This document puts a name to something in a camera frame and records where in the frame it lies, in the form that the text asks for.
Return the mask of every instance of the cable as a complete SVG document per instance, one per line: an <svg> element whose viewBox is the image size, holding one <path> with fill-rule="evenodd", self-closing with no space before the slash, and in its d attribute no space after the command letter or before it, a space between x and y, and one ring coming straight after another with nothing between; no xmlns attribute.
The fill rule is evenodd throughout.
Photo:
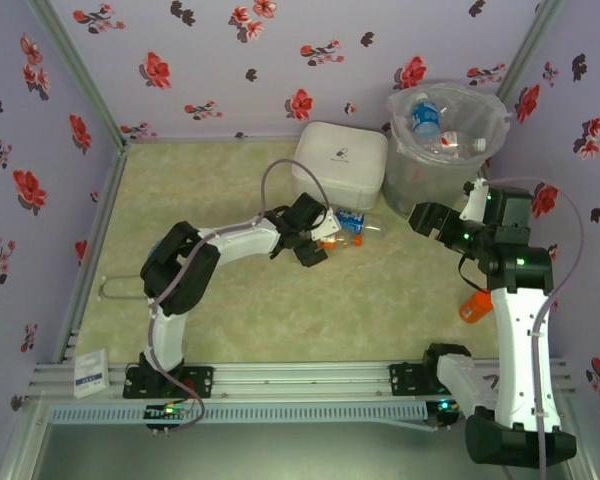
<svg viewBox="0 0 600 480"><path fill-rule="evenodd" d="M547 185L551 185L551 182L539 178L539 177L510 177L510 178L502 178L499 180L491 180L487 181L487 185L502 185L505 183L512 182L520 182L520 181L540 181ZM536 419L537 419L537 429L538 429L538 449L539 449L539 470L540 470L540 479L546 480L547 478L547 447L546 447L546 439L544 436L544 410L542 407L542 380L540 378L540 337L538 333L540 332L540 328L542 327L542 320L545 315L551 308L553 302L558 298L564 286L571 278L571 275L578 267L580 263L580 259L582 258L582 250L584 249L584 226L582 225L582 217L580 212L576 208L573 200L562 190L559 190L562 196L567 199L573 211L576 214L576 218L578 220L578 226L580 227L580 247L578 248L578 254L576 255L576 261L574 262L571 270L567 273L567 276L560 282L560 285L556 287L556 289L549 295L549 297L545 300L542 307L538 311L538 315L536 316L535 322L533 324L533 337L531 337L531 356L532 356L532 364L533 364L533 390L535 396L535 408L536 408Z"/></svg>
<svg viewBox="0 0 600 480"><path fill-rule="evenodd" d="M484 288L479 287L477 284L473 283L471 280L469 280L467 277L465 277L462 274L462 265L464 265L464 262L467 260L467 255L462 255L462 258L460 259L460 262L458 262L458 273L460 274L460 278L462 278L467 285L475 288L477 291L482 292L482 293L489 293L489 290L485 290Z"/></svg>
<svg viewBox="0 0 600 480"><path fill-rule="evenodd" d="M324 188L322 188L322 185L320 184L320 182L318 181L316 176L307 167L305 167L303 164L301 164L300 162L298 162L296 160L291 160L291 159L286 159L286 158L276 160L275 162L271 163L271 165L269 165L267 167L267 169L264 171L264 174L262 175L262 180L260 181L260 212L258 213L258 216L255 218L255 220L241 223L238 225L231 225L228 227L219 228L219 229L213 231L212 233L206 235L205 237L203 237L202 240L200 240L198 243L196 243L196 245L193 247L193 249L191 250L191 253L189 253L185 262L182 264L182 267L180 267L180 270L178 271L176 276L173 278L173 280L171 280L171 283L149 305L149 309L151 311L151 320L149 321L149 332L147 335L148 336L147 345L149 348L149 356L151 357L151 362L155 366L156 370L158 370L162 374L163 377L165 377L167 380L169 380L175 386L177 386L180 389L187 392L193 398L193 402L194 403L197 402L200 405L200 413L198 414L197 417L195 417L192 420L189 420L188 422L182 423L182 424L178 425L177 427L170 429L170 431L184 430L186 428L192 427L193 425L195 425L196 423L198 423L200 420L202 420L204 418L206 409L205 409L204 403L202 402L202 399L196 393L196 391L193 388L190 388L189 386L180 382L175 377L169 375L169 373L162 367L162 365L160 364L160 361L158 360L158 358L155 354L153 329L155 327L155 323L158 318L158 307L169 295L171 295L171 292L176 288L176 286L178 285L178 283L180 282L180 280L186 273L187 269L191 265L191 262L193 261L194 257L196 256L198 251L200 251L200 249L202 248L202 246L204 244L206 244L207 242L209 242L213 238L216 238L219 235L224 235L224 234L232 233L232 232L239 232L242 230L248 230L250 228L254 228L258 224L260 224L260 222L262 222L262 220L264 219L264 215L267 211L266 192L265 192L267 177L269 175L269 172L271 172L271 170L273 169L273 167L275 167L276 165L279 165L281 163L291 163L293 165L300 167L302 170L304 170L307 173L307 175L309 175L309 177L311 177L311 179L315 182L316 186L318 187L318 190L320 190L320 193L322 194L322 198L324 199L326 209L329 210L329 207L330 207L329 199L327 198L327 194L324 191Z"/></svg>
<svg viewBox="0 0 600 480"><path fill-rule="evenodd" d="M121 280L123 278L138 278L137 274L134 275L115 275L113 277L102 277L102 283L98 287L98 300L106 298L107 300L146 300L145 295L109 295L104 291L104 286L111 280Z"/></svg>

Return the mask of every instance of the white robotic arm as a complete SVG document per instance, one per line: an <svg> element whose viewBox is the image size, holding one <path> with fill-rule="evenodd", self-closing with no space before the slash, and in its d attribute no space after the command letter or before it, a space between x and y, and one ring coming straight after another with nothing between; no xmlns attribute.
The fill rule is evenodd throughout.
<svg viewBox="0 0 600 480"><path fill-rule="evenodd" d="M153 348L149 345L145 347L141 362L147 362L157 372L158 365L150 354L153 350L155 359L165 371L173 371L182 365L182 339L188 312L202 297L215 268L250 255L265 254L274 258L283 248L293 248L303 265L312 266L326 259L324 251L319 250L313 242L340 230L333 210L329 208L325 211L323 206L306 194L291 208L283 207L280 215L271 211L259 222L256 220L257 217L254 217L246 224L241 224L251 225L244 229L229 226L196 230L188 224L178 224L161 242L160 245L167 243L161 247L163 251L152 252L141 274L145 279L149 304L154 303L155 297L181 267L174 257L186 256L191 251L191 246L201 238L217 231L230 231L216 234L215 238L207 242L204 250L201 249L202 253L199 252L199 258L196 257L189 267L191 276L186 280L183 277L182 284L179 290L174 290L173 297L168 297L157 307L152 331Z"/></svg>
<svg viewBox="0 0 600 480"><path fill-rule="evenodd" d="M214 229L201 228L199 235L206 237L213 232ZM258 225L248 230L219 235L210 240L208 244L216 247L220 254L216 264L216 267L219 267L250 255L269 254L279 240L280 233L275 225L265 218ZM149 298L149 304L152 304L153 301L154 298ZM158 362L166 371L174 369L184 359L182 339L188 313L165 315L162 307L158 306L158 317L153 327L153 350ZM150 348L147 345L144 349L144 356L151 366L157 370L149 350Z"/></svg>
<svg viewBox="0 0 600 480"><path fill-rule="evenodd" d="M477 463L537 468L538 415L542 415L549 465L572 458L575 437L560 431L547 340L548 314L534 331L536 315L553 289L545 249L528 246L532 197L516 188L490 188L482 179L465 185L469 202L462 212L434 203L415 207L409 223L463 255L477 260L486 275L498 326L500 380L497 392L477 373L473 360L456 345L432 345L429 370L468 417L466 442ZM538 338L539 371L532 346ZM540 379L542 413L536 411L534 376Z"/></svg>

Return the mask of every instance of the purple wall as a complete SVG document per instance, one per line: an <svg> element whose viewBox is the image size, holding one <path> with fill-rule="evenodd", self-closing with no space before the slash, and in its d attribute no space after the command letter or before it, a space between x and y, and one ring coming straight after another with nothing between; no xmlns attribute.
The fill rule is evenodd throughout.
<svg viewBox="0 0 600 480"><path fill-rule="evenodd" d="M557 187L524 185L536 190L536 244L557 245L556 280L572 267L578 248L565 194L582 215L583 257L551 315L550 341L552 354L566 357L573 370L587 431L580 440L600 468L600 1L592 7L567 2L550 28L519 85L520 99L508 105L519 105L517 121L492 174L534 175Z"/></svg>
<svg viewBox="0 0 600 480"><path fill-rule="evenodd" d="M0 2L0 102L1 463L17 397L34 365L52 361L80 268L76 243L89 236L92 192L114 147L19 0Z"/></svg>
<svg viewBox="0 0 600 480"><path fill-rule="evenodd" d="M495 92L538 0L51 3L118 125L186 138L299 135L310 120L380 129L402 80Z"/></svg>

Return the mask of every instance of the trash bin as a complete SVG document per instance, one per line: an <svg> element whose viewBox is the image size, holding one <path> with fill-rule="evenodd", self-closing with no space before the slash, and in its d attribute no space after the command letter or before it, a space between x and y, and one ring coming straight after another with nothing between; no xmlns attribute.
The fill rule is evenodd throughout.
<svg viewBox="0 0 600 480"><path fill-rule="evenodd" d="M486 147L472 156L434 153L425 149L411 129L411 112L418 95L426 93L438 107L440 130L484 138ZM460 85L422 85L402 90L389 98L393 112L392 136L382 191L387 204L408 217L414 205L437 202L453 206L462 186L472 179L484 161L503 145L509 113L495 95L468 90Z"/></svg>

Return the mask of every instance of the white plastic box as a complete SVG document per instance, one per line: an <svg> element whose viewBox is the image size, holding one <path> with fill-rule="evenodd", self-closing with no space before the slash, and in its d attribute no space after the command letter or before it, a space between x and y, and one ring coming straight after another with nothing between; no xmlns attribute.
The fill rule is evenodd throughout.
<svg viewBox="0 0 600 480"><path fill-rule="evenodd" d="M313 122L302 132L295 160L320 180L330 203L369 210L380 195L387 149L381 133ZM304 170L294 165L292 174L297 195L307 192L322 201L320 190Z"/></svg>

